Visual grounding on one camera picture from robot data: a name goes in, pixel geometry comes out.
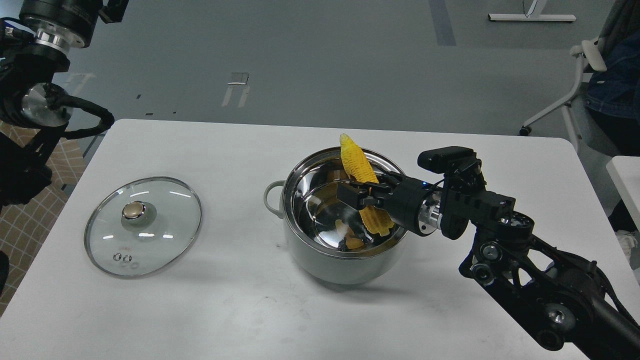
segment pot handle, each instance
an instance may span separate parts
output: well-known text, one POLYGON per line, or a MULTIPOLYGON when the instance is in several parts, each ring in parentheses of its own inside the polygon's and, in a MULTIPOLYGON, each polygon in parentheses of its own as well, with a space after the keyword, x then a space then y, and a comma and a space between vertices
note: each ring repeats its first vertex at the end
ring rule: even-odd
POLYGON ((262 200, 264 201, 264 205, 267 207, 267 210, 269 210, 270 212, 272 212, 275 216, 279 217, 279 218, 284 218, 284 214, 282 212, 281 209, 274 209, 269 205, 269 202, 267 201, 267 195, 269 195, 269 192, 273 189, 273 188, 277 188, 278 186, 284 186, 285 181, 284 180, 278 180, 278 181, 274 181, 271 184, 269 184, 269 186, 267 186, 267 188, 264 190, 264 196, 262 198, 262 200))

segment table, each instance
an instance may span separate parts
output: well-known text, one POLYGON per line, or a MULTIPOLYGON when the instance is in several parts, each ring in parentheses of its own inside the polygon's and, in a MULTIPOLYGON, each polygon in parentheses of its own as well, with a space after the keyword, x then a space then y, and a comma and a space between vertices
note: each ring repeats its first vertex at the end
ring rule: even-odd
POLYGON ((516 197, 545 241, 597 259, 640 318, 640 288, 565 140, 125 119, 107 134, 0 319, 2 358, 585 358, 572 344, 543 350, 459 275, 472 226, 456 241, 408 234, 398 263, 360 286, 305 273, 262 193, 307 155, 337 146, 343 132, 429 182, 440 178, 416 165, 421 151, 475 149, 488 189, 516 197), (200 235, 156 274, 106 275, 84 250, 86 221, 113 190, 150 176, 176 177, 199 194, 200 235))
POLYGON ((607 164, 607 171, 618 193, 629 210, 629 215, 640 229, 640 158, 614 156, 607 164))

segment stainless steel pot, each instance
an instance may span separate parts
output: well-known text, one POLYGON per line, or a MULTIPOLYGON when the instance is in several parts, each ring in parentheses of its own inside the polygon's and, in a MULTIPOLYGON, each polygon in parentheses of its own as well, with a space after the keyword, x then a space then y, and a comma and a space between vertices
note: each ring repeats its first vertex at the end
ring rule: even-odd
MULTIPOLYGON (((363 151, 376 174, 402 173, 384 156, 363 151)), ((332 147, 302 160, 285 181, 275 181, 264 191, 264 205, 285 220, 285 237, 296 262, 311 275, 336 284, 359 284, 384 274, 400 257, 406 233, 397 225, 387 236, 368 233, 359 212, 336 198, 338 183, 348 179, 340 148, 332 147), (275 209, 267 196, 278 186, 282 193, 275 209)))

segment chair armrest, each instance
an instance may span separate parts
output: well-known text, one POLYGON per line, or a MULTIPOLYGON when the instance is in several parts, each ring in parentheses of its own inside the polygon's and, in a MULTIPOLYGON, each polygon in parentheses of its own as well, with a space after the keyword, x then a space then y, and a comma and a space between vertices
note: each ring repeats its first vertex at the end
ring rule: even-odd
POLYGON ((587 61, 593 70, 598 72, 607 71, 607 65, 605 65, 604 59, 593 41, 582 41, 582 53, 584 53, 584 56, 587 58, 587 61))

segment toy corn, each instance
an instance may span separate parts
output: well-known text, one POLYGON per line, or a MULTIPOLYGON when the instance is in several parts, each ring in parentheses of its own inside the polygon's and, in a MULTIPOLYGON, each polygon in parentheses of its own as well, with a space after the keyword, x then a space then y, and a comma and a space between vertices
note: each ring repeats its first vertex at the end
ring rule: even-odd
MULTIPOLYGON (((378 183, 378 178, 364 152, 347 134, 340 135, 340 157, 344 170, 357 181, 378 183)), ((360 210, 360 216, 364 226, 372 234, 389 235, 389 229, 394 226, 386 211, 376 209, 372 205, 360 210)))

